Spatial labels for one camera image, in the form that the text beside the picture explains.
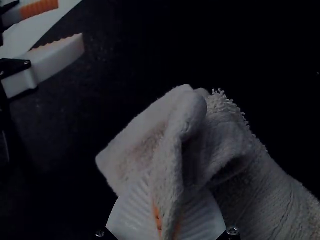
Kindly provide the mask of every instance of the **white plastic part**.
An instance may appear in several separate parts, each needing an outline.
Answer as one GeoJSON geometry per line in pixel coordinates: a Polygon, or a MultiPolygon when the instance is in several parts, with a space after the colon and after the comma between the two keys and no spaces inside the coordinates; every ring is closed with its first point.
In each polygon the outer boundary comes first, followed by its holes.
{"type": "Polygon", "coordinates": [[[33,49],[19,59],[31,61],[37,82],[41,83],[75,62],[84,52],[85,45],[81,33],[33,49]]]}
{"type": "MultiPolygon", "coordinates": [[[[1,5],[10,2],[13,2],[13,0],[2,2],[1,5]]],[[[59,6],[57,3],[58,0],[20,0],[20,4],[2,16],[3,25],[10,27],[30,17],[57,9],[59,6]]]]}
{"type": "Polygon", "coordinates": [[[2,80],[8,98],[13,98],[57,74],[85,52],[83,35],[77,34],[33,49],[17,59],[30,60],[32,67],[2,80]]]}
{"type": "MultiPolygon", "coordinates": [[[[1,5],[14,0],[2,0],[1,5]]],[[[3,33],[0,59],[16,59],[29,51],[63,16],[82,0],[59,0],[59,8],[26,19],[3,33]]]]}
{"type": "MultiPolygon", "coordinates": [[[[206,189],[183,208],[176,240],[217,240],[226,224],[213,195],[206,189]]],[[[106,227],[118,240],[159,240],[153,204],[144,178],[116,201],[106,227]]]]}
{"type": "Polygon", "coordinates": [[[29,68],[3,79],[2,85],[6,96],[10,99],[26,90],[35,89],[37,87],[37,79],[32,68],[29,68]]]}

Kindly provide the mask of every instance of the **orange stripe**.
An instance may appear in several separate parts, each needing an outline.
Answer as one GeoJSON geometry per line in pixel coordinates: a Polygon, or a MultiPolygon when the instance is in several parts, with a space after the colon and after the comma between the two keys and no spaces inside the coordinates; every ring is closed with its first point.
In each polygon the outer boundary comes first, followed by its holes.
{"type": "Polygon", "coordinates": [[[19,11],[22,19],[25,20],[58,8],[58,0],[40,0],[21,7],[19,11]]]}
{"type": "MultiPolygon", "coordinates": [[[[162,220],[161,220],[161,217],[160,217],[159,209],[156,207],[155,203],[153,203],[152,208],[153,208],[153,216],[155,218],[155,223],[156,223],[156,226],[158,228],[159,236],[161,238],[162,220]]],[[[178,234],[179,234],[180,229],[181,229],[181,221],[182,221],[182,215],[179,218],[177,225],[175,226],[175,229],[174,229],[174,232],[173,232],[173,240],[178,239],[178,234]]]]}

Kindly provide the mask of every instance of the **terry cloth towel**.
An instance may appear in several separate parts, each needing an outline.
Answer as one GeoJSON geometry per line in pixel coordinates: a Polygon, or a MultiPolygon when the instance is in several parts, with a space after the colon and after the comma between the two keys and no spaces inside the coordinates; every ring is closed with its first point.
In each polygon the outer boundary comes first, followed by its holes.
{"type": "Polygon", "coordinates": [[[96,163],[118,196],[149,172],[163,240],[173,240],[182,205],[204,187],[243,240],[320,240],[318,200],[275,163],[223,91],[173,89],[96,163]]]}

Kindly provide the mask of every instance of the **metal bolt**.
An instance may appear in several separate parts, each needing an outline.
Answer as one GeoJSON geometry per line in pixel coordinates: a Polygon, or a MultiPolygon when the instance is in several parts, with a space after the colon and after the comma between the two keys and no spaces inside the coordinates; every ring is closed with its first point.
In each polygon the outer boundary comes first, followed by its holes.
{"type": "Polygon", "coordinates": [[[99,230],[95,233],[97,238],[103,238],[105,236],[105,231],[99,230]]]}
{"type": "Polygon", "coordinates": [[[226,233],[231,236],[237,236],[239,234],[239,228],[232,226],[226,230],[226,233]]]}

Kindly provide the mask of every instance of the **dark background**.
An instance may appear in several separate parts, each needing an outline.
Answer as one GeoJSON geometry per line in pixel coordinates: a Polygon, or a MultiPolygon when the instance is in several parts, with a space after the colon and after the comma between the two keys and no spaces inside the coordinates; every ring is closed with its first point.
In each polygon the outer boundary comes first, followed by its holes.
{"type": "Polygon", "coordinates": [[[0,238],[89,240],[116,200],[96,155],[173,87],[222,88],[271,156],[320,197],[315,6],[83,0],[36,46],[83,33],[86,53],[11,103],[36,177],[0,192],[0,238]]]}

